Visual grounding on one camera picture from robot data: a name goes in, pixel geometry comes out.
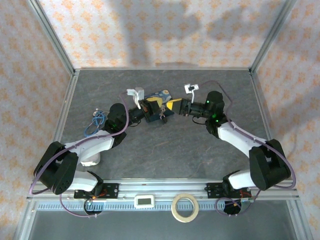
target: white clamp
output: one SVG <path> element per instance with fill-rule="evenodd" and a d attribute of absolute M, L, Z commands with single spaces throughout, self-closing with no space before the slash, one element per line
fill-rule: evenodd
<path fill-rule="evenodd" d="M 195 93 L 194 93 L 194 91 L 195 91 L 195 90 L 199 90 L 199 85 L 198 85 L 198 84 L 194 84 L 194 85 L 186 84 L 186 85 L 184 85 L 184 89 L 185 89 L 185 93 L 186 93 L 186 94 L 192 94 L 191 103 L 193 104 L 193 103 L 194 103 L 194 100 L 195 100 Z"/>
<path fill-rule="evenodd" d="M 139 101 L 145 99 L 145 90 L 142 87 L 136 87 L 135 89 L 127 89 L 126 94 L 133 96 L 134 103 L 141 109 Z"/>

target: aluminum frame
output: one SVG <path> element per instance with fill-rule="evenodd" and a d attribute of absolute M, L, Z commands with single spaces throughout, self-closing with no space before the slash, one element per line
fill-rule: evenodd
<path fill-rule="evenodd" d="M 260 113 L 262 116 L 263 124 L 266 129 L 266 134 L 268 139 L 271 139 L 271 131 L 267 125 L 266 113 L 262 108 L 261 98 L 257 91 L 256 86 L 256 70 L 259 67 L 262 59 L 268 52 L 271 44 L 279 33 L 282 25 L 284 24 L 287 16 L 289 15 L 291 9 L 293 8 L 296 0 L 286 0 L 279 16 L 277 17 L 275 23 L 273 24 L 267 38 L 262 44 L 258 55 L 253 61 L 251 67 L 226 67 L 226 68 L 197 68 L 197 70 L 246 70 L 249 71 L 252 86 L 257 98 L 259 105 Z M 67 120 L 68 111 L 70 104 L 73 98 L 75 87 L 77 84 L 78 76 L 80 70 L 136 70 L 138 68 L 110 68 L 110 67 L 97 67 L 97 68 L 82 68 L 74 69 L 73 64 L 71 63 L 65 49 L 63 48 L 57 34 L 55 33 L 48 17 L 46 16 L 43 8 L 39 4 L 38 0 L 28 0 L 28 3 L 32 10 L 35 13 L 35 16 L 39 20 L 44 32 L 49 37 L 54 49 L 62 60 L 65 68 L 71 74 L 69 86 L 65 92 L 64 103 L 61 107 L 60 118 L 56 127 L 55 135 L 53 137 L 54 141 L 60 141 L 63 133 L 63 129 Z M 161 69 L 170 69 L 170 70 L 194 70 L 194 68 L 139 68 L 140 70 L 161 70 Z M 114 180 L 105 180 L 105 182 L 117 182 L 120 183 L 120 192 L 118 199 L 115 202 L 121 203 L 130 203 L 133 202 L 134 196 L 137 194 L 146 194 L 151 193 L 156 197 L 156 201 L 165 202 L 172 201 L 173 197 L 179 193 L 188 193 L 193 194 L 196 199 L 200 202 L 208 201 L 207 193 L 204 191 L 206 183 L 209 182 L 221 182 L 220 180 L 213 179 L 114 179 Z M 284 186 L 288 186 L 292 183 L 291 180 L 283 181 Z M 42 183 L 37 183 L 35 186 L 35 191 L 43 189 L 45 186 Z M 257 189 L 252 189 L 252 193 L 255 194 Z M 62 199 L 67 203 L 79 202 L 78 199 L 73 199 L 73 192 L 67 191 L 62 195 Z M 278 188 L 270 188 L 268 191 L 262 191 L 257 198 L 257 201 L 266 201 L 266 200 L 286 200 L 287 206 L 290 212 L 294 230 L 298 239 L 312 239 L 311 231 L 308 225 L 307 218 L 304 214 L 303 207 L 299 201 L 299 195 L 297 189 L 291 190 L 282 190 Z M 21 219 L 19 221 L 16 233 L 13 239 L 28 239 L 31 228 L 34 222 L 34 218 L 39 206 L 40 201 L 59 201 L 58 197 L 52 192 L 45 192 L 37 196 L 28 196 L 27 205 Z"/>
<path fill-rule="evenodd" d="M 45 35 L 49 38 L 49 41 L 51 42 L 53 48 L 55 49 L 57 55 L 61 59 L 65 69 L 70 73 L 70 75 L 73 75 L 75 72 L 75 68 L 70 61 L 67 52 L 65 51 L 63 45 L 61 44 L 54 28 L 52 27 L 48 16 L 46 15 L 44 9 L 42 8 L 41 4 L 38 0 L 27 0 L 30 8 L 32 9 L 35 17 L 39 21 L 43 32 Z"/>
<path fill-rule="evenodd" d="M 280 10 L 280 14 L 276 18 L 273 26 L 271 27 L 268 35 L 266 36 L 266 38 L 265 38 L 265 40 L 264 40 L 264 42 L 263 42 L 258 54 L 256 55 L 252 65 L 251 65 L 251 67 L 249 67 L 249 72 L 250 73 L 254 73 L 255 71 L 257 71 L 261 61 L 263 60 L 263 58 L 267 54 L 270 46 L 272 45 L 272 43 L 276 39 L 281 27 L 285 23 L 285 21 L 287 19 L 287 16 L 291 12 L 291 10 L 294 7 L 296 1 L 297 0 L 286 0 L 285 1 L 282 9 Z"/>

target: glass panel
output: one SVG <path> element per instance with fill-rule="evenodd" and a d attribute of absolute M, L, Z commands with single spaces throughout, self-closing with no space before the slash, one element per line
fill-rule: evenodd
<path fill-rule="evenodd" d="M 65 211 L 37 211 L 30 240 L 266 240 L 297 239 L 286 201 L 257 201 L 244 215 L 223 217 L 200 211 L 181 223 L 170 211 L 110 211 L 97 218 L 74 217 Z"/>

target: yellow object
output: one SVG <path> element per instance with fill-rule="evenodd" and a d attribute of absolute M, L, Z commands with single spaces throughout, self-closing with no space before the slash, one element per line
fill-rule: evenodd
<path fill-rule="evenodd" d="M 149 98 L 147 98 L 146 100 L 149 101 L 149 102 L 157 101 L 157 103 L 158 103 L 158 105 L 159 105 L 159 108 L 161 107 L 162 101 L 163 101 L 161 97 L 156 97 L 156 96 L 154 96 L 154 97 L 149 97 Z"/>
<path fill-rule="evenodd" d="M 182 98 L 177 98 L 177 99 L 173 99 L 173 100 L 170 100 L 166 103 L 166 107 L 170 110 L 172 110 L 173 106 L 174 106 L 174 102 L 178 102 L 178 101 L 181 101 Z"/>

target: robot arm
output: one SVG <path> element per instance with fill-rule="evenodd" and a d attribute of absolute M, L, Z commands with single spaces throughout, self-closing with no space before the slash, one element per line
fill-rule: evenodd
<path fill-rule="evenodd" d="M 223 181 L 229 189 L 258 187 L 264 191 L 291 176 L 285 162 L 263 145 L 269 145 L 284 156 L 281 144 L 275 139 L 267 141 L 254 136 L 231 120 L 229 122 L 224 114 L 225 103 L 220 92 L 209 92 L 205 103 L 179 98 L 169 101 L 166 106 L 179 115 L 206 118 L 205 126 L 210 134 L 230 143 L 249 158 L 250 169 L 224 177 Z"/>
<path fill-rule="evenodd" d="M 161 105 L 161 99 L 140 100 L 137 107 L 128 111 L 128 125 L 139 123 L 143 118 L 150 122 L 151 116 L 160 113 Z M 66 144 L 61 144 L 58 141 L 51 143 L 35 168 L 33 175 L 37 176 L 43 166 L 57 153 L 83 142 L 81 145 L 64 152 L 51 162 L 39 177 L 39 180 L 56 195 L 60 195 L 66 190 L 83 190 L 92 196 L 99 195 L 102 190 L 103 180 L 93 172 L 76 171 L 77 165 L 96 165 L 100 161 L 100 152 L 119 145 L 127 135 L 125 132 L 115 136 L 107 135 L 120 132 L 126 125 L 126 116 L 124 105 L 115 103 L 109 110 L 102 130 L 91 136 L 97 138 L 89 141 L 81 139 Z"/>

